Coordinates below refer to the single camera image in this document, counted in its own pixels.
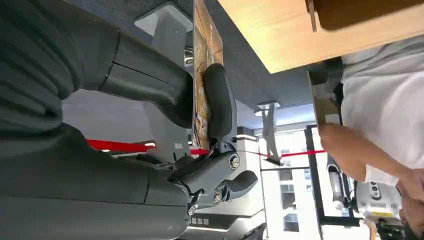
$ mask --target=white shirt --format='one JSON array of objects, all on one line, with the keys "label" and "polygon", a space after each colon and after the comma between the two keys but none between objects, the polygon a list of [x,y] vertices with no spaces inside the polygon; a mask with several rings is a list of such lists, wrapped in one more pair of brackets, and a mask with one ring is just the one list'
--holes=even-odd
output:
[{"label": "white shirt", "polygon": [[[424,168],[424,35],[342,57],[343,125],[401,164]],[[366,165],[366,182],[398,179]]]}]

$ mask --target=hand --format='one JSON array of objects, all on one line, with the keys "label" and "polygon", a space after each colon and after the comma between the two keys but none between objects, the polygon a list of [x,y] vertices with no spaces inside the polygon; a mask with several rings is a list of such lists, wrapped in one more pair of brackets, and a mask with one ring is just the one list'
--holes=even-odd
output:
[{"label": "hand", "polygon": [[412,199],[424,203],[424,168],[410,169],[399,182]]}]

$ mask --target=metal bracket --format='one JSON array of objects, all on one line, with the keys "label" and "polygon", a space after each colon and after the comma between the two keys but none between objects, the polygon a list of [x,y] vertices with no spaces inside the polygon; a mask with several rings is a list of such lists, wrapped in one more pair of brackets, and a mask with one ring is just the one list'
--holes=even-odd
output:
[{"label": "metal bracket", "polygon": [[[193,30],[193,22],[175,4],[168,1],[139,17],[134,24],[153,36],[153,48],[185,67],[186,36]],[[190,155],[187,130],[172,123],[152,103],[142,104],[156,145],[148,153],[164,163]]]}]

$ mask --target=black frame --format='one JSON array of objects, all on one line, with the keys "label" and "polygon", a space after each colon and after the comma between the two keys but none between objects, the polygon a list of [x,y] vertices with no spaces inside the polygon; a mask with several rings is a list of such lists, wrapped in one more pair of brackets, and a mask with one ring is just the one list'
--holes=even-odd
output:
[{"label": "black frame", "polygon": [[[308,125],[304,130],[306,138],[306,149],[308,151],[315,151],[314,139],[312,138],[312,129],[316,128],[317,125]],[[313,197],[315,201],[316,218],[319,225],[319,233],[321,239],[323,238],[322,225],[337,225],[345,227],[359,227],[361,218],[354,216],[352,208],[349,208],[349,216],[326,216],[323,207],[323,197],[321,193],[320,177],[318,174],[317,158],[314,154],[308,155],[309,167],[310,167],[310,178],[312,181]],[[348,177],[343,173],[343,184],[345,189],[349,189]]]}]

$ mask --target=window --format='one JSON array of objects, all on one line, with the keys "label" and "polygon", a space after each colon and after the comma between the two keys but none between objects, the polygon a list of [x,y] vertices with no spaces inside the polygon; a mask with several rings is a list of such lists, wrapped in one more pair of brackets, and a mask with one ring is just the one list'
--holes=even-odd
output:
[{"label": "window", "polygon": [[284,231],[286,232],[299,232],[299,223],[297,222],[284,222]]},{"label": "window", "polygon": [[298,215],[294,214],[294,213],[289,213],[284,217],[284,222],[297,223],[298,222]]},{"label": "window", "polygon": [[279,179],[280,179],[280,181],[290,181],[290,180],[293,180],[292,170],[282,170],[282,171],[279,171]]},{"label": "window", "polygon": [[296,197],[294,192],[285,192],[281,194],[282,209],[286,210],[288,208],[296,209]]},{"label": "window", "polygon": [[305,180],[311,180],[311,171],[309,169],[305,169]]},{"label": "window", "polygon": [[284,231],[299,232],[298,215],[289,213],[284,217]]},{"label": "window", "polygon": [[284,185],[281,185],[281,192],[282,193],[294,193],[295,192],[295,187],[293,186],[293,184],[284,184]]}]

